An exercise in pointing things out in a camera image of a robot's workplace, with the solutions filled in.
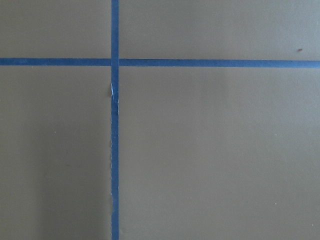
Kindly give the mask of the brown paper table cover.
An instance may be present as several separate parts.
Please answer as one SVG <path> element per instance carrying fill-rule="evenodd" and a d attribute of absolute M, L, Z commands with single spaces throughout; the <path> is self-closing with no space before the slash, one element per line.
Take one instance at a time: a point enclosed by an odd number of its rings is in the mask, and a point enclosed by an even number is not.
<path fill-rule="evenodd" d="M 125 59 L 315 61 L 317 0 L 122 0 Z M 111 237 L 109 66 L 0 69 L 0 237 Z M 320 71 L 119 68 L 122 240 L 317 240 Z"/>

